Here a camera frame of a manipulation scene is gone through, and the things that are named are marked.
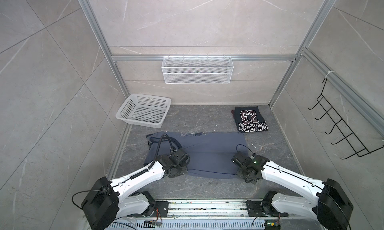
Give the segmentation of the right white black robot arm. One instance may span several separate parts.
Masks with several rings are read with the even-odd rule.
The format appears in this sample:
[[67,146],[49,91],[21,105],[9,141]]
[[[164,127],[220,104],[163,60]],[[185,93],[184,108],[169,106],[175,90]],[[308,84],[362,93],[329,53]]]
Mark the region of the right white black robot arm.
[[246,183],[266,180],[281,185],[296,196],[269,191],[260,202],[247,200],[249,216],[280,217],[294,214],[318,221],[327,230],[348,230],[354,209],[341,185],[332,180],[321,181],[288,170],[269,159],[238,152],[232,162],[239,168],[237,176]]

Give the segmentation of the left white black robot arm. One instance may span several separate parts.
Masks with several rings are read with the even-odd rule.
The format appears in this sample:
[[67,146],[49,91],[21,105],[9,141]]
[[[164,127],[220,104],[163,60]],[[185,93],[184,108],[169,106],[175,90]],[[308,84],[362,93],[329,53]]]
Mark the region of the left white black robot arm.
[[108,180],[102,177],[86,191],[81,203],[92,230],[104,230],[114,220],[130,215],[149,215],[155,208],[155,200],[148,193],[135,193],[152,182],[165,177],[170,179],[187,173],[190,156],[182,149],[156,156],[153,161],[129,175]]

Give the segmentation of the navy red-trimmed tank top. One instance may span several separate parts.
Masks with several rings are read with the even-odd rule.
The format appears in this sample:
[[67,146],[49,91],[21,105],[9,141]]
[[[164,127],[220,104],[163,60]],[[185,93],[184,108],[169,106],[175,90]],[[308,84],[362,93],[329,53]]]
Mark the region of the navy red-trimmed tank top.
[[253,133],[268,131],[268,125],[262,117],[259,107],[236,107],[231,111],[238,132]]

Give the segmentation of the grey-blue tank top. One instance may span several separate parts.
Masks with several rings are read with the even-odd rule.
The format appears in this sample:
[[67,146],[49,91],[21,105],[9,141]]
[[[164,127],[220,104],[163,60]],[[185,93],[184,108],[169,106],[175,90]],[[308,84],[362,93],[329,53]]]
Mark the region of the grey-blue tank top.
[[233,179],[239,169],[232,162],[236,153],[248,156],[245,136],[236,132],[217,133],[180,133],[157,132],[146,136],[149,146],[144,166],[154,159],[157,147],[158,155],[170,155],[171,150],[182,149],[189,155],[189,161],[184,168],[177,167],[171,173],[172,177],[189,175],[211,179]]

